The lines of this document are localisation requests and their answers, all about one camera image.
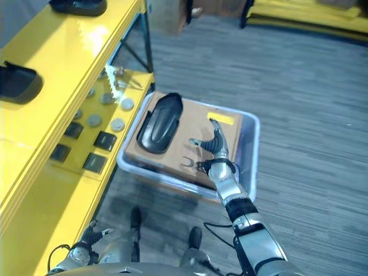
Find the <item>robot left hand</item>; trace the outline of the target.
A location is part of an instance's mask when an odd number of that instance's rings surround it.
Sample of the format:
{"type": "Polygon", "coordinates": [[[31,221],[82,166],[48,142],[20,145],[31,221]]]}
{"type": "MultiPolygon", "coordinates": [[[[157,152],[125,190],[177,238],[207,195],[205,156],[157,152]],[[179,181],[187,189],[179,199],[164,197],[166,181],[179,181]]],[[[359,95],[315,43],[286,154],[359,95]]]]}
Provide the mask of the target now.
{"type": "Polygon", "coordinates": [[[100,241],[103,237],[110,235],[114,232],[113,228],[107,228],[101,231],[95,231],[94,227],[98,224],[98,220],[90,222],[89,226],[84,230],[80,242],[86,243],[90,246],[100,241]]]}

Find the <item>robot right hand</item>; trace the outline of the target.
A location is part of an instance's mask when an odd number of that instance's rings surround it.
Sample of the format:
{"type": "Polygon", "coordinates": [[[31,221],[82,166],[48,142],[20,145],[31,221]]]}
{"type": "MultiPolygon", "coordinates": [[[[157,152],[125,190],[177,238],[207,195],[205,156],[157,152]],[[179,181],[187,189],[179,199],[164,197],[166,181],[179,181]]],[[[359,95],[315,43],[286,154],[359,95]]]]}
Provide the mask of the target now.
{"type": "Polygon", "coordinates": [[[201,147],[203,150],[210,152],[215,158],[229,158],[227,141],[220,123],[210,118],[214,131],[211,140],[198,140],[190,138],[189,142],[195,146],[201,147]]]}

